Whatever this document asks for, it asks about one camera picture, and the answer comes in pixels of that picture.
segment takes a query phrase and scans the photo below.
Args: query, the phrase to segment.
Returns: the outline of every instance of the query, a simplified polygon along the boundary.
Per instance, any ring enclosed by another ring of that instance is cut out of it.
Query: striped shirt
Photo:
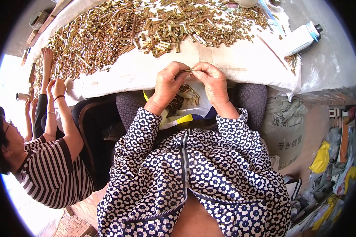
[[[46,142],[43,136],[25,143],[28,156],[14,174],[25,191],[37,202],[60,209],[90,196],[91,177],[78,156],[71,161],[63,138]]]

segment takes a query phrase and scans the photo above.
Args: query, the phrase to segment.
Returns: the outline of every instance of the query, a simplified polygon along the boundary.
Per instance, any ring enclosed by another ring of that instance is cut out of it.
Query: bracelet
[[[60,98],[60,97],[65,98],[65,96],[64,96],[64,95],[57,96],[57,97],[55,97],[55,98],[54,98],[54,102],[55,102],[58,98]]]

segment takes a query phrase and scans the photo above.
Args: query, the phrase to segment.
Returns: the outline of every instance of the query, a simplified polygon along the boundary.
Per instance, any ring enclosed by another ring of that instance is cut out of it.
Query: floral jacket
[[[290,202],[260,134],[217,116],[219,132],[188,129],[152,150],[161,116],[139,108],[115,145],[107,192],[98,204],[103,236],[169,236],[187,192],[217,220],[225,236],[285,236]]]

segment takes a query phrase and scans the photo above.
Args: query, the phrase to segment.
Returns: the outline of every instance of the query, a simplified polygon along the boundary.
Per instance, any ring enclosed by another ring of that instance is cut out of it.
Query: zipper
[[[183,202],[181,202],[181,204],[179,204],[178,206],[174,207],[173,209],[161,212],[159,214],[154,214],[154,215],[147,216],[147,217],[133,217],[133,218],[124,219],[122,221],[123,223],[126,224],[126,223],[140,222],[140,221],[144,222],[144,221],[155,220],[155,219],[158,219],[158,218],[160,218],[162,216],[169,215],[169,213],[178,210],[179,208],[181,208],[185,204],[185,202],[186,202],[186,200],[188,198],[187,189],[190,188],[189,176],[191,174],[190,167],[188,166],[189,165],[189,155],[188,155],[187,149],[186,149],[187,137],[188,137],[190,132],[191,132],[191,129],[188,129],[187,133],[185,135],[183,135],[183,138],[182,138],[182,147],[183,148],[181,148],[181,164],[182,164],[182,176],[183,176],[183,180],[185,181],[185,184],[184,184],[184,187],[183,187],[184,188],[183,192],[184,192],[184,195],[185,195],[185,199],[183,200]]]
[[[211,201],[211,202],[217,202],[217,203],[224,204],[224,205],[229,205],[229,204],[252,204],[252,203],[257,203],[257,202],[263,202],[262,199],[253,199],[253,200],[246,200],[246,201],[230,201],[230,200],[224,200],[224,199],[220,199],[220,198],[213,198],[213,197],[208,196],[206,194],[196,192],[196,191],[192,190],[191,188],[190,188],[190,190],[195,195],[200,196],[204,200]]]
[[[187,196],[187,188],[190,187],[190,174],[191,174],[191,169],[189,167],[189,154],[187,153],[187,137],[189,136],[191,132],[191,129],[187,130],[187,133],[183,135],[182,138],[182,148],[181,148],[181,157],[182,157],[182,164],[183,164],[183,175],[184,175],[184,181],[185,181],[185,196]]]

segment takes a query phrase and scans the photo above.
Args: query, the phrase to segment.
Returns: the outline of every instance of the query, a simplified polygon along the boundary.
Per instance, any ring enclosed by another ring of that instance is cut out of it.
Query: jacket pocket
[[[194,192],[225,236],[264,236],[267,207],[262,199],[229,201]]]

